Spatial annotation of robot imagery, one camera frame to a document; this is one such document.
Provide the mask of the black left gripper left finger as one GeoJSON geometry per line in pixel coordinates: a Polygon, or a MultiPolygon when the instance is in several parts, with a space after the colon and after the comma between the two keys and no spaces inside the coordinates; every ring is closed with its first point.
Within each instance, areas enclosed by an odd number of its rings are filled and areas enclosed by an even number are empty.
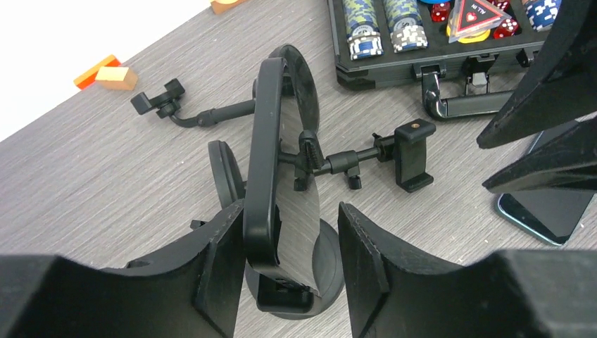
{"type": "Polygon", "coordinates": [[[243,204],[178,240],[97,270],[58,255],[1,257],[2,337],[232,337],[243,204]]]}

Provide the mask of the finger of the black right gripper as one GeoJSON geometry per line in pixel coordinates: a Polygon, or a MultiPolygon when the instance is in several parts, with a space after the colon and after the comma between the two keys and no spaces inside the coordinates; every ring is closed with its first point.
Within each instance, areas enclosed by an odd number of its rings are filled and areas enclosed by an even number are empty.
{"type": "Polygon", "coordinates": [[[527,74],[477,138],[492,149],[596,111],[596,2],[564,1],[527,74]]]}
{"type": "Polygon", "coordinates": [[[595,193],[596,119],[577,123],[482,185],[493,193],[546,188],[595,193]]]}

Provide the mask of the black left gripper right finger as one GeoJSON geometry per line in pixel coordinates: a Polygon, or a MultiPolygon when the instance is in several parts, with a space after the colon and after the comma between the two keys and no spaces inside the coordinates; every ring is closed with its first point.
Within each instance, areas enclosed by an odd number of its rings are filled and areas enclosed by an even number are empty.
{"type": "Polygon", "coordinates": [[[339,204],[354,337],[595,337],[596,252],[498,250],[462,266],[339,204]]]}

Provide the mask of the dark green-edged smartphone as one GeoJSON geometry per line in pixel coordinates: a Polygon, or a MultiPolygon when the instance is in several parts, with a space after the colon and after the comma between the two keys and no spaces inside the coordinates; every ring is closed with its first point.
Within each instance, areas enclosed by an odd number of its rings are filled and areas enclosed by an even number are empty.
{"type": "Polygon", "coordinates": [[[499,195],[495,210],[504,220],[536,239],[562,246],[572,236],[592,199],[592,192],[535,189],[499,195]]]}

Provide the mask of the black smartphone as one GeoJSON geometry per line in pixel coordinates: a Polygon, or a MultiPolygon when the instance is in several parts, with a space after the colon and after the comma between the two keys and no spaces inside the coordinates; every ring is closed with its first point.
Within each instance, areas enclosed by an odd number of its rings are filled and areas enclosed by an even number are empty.
{"type": "Polygon", "coordinates": [[[294,191],[294,170],[278,159],[279,148],[297,154],[300,114],[282,110],[282,57],[265,59],[258,72],[255,113],[244,199],[243,239],[251,267],[284,286],[320,296],[314,272],[320,235],[320,204],[312,178],[294,191]]]}

